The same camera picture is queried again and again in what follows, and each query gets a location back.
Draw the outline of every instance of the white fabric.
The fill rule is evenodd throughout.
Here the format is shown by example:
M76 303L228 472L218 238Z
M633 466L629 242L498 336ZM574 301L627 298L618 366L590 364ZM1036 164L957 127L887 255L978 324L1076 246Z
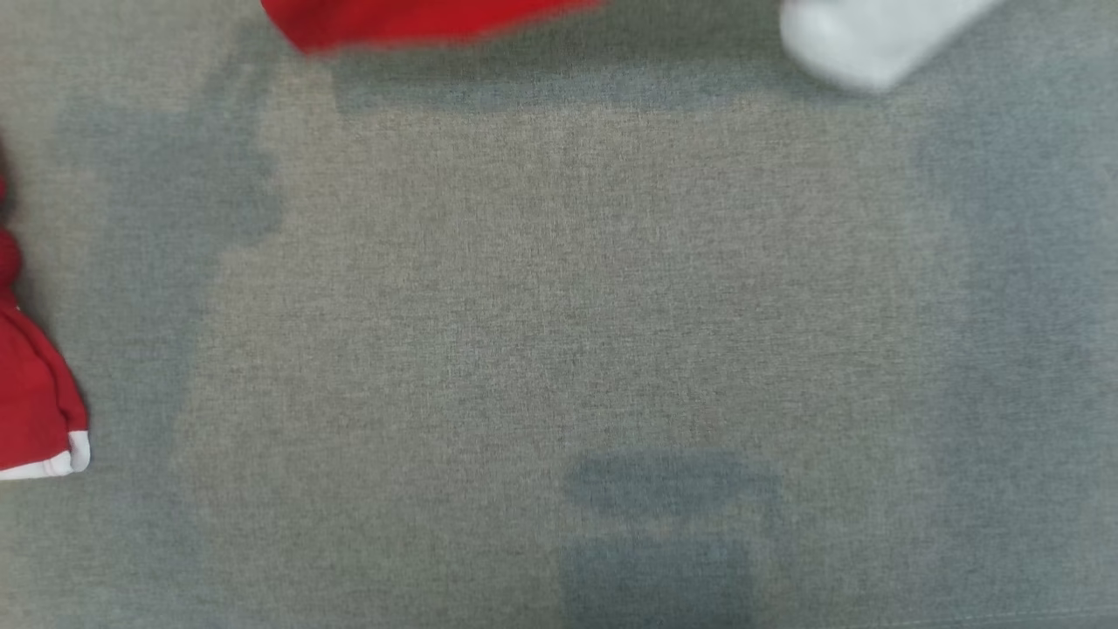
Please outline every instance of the white fabric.
M89 467L89 433L84 430L69 433L70 450L63 451L46 461L37 461L0 470L0 480L23 480L67 476Z
M788 54L849 89L892 88L1004 0L787 0Z

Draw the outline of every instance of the gray background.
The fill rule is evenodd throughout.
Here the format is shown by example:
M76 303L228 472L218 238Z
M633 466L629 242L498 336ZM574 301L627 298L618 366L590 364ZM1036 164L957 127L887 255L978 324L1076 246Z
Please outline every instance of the gray background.
M0 626L1114 627L1118 3L873 99L775 25L304 59L253 0L0 0L94 445L0 486Z

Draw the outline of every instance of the red cloth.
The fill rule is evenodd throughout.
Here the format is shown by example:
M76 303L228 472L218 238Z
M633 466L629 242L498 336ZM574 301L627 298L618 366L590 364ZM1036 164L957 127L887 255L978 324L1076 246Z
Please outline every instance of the red cloth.
M88 429L69 368L16 305L20 266L16 238L0 227L0 471L67 452L69 433Z
M598 0L262 0L304 53L349 44L468 40Z

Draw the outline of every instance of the red garment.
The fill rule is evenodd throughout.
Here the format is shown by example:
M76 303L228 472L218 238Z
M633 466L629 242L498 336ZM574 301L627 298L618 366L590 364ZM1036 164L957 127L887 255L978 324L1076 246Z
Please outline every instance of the red garment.
M304 53L348 44L468 40L598 0L262 0Z
M0 227L0 480L65 476L89 463L88 417L69 368L16 304L20 266L16 238Z

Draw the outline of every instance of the white sock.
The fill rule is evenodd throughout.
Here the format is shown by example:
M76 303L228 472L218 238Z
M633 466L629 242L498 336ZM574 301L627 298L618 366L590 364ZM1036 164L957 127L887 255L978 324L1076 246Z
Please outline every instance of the white sock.
M785 0L788 54L849 89L885 92L1004 0Z

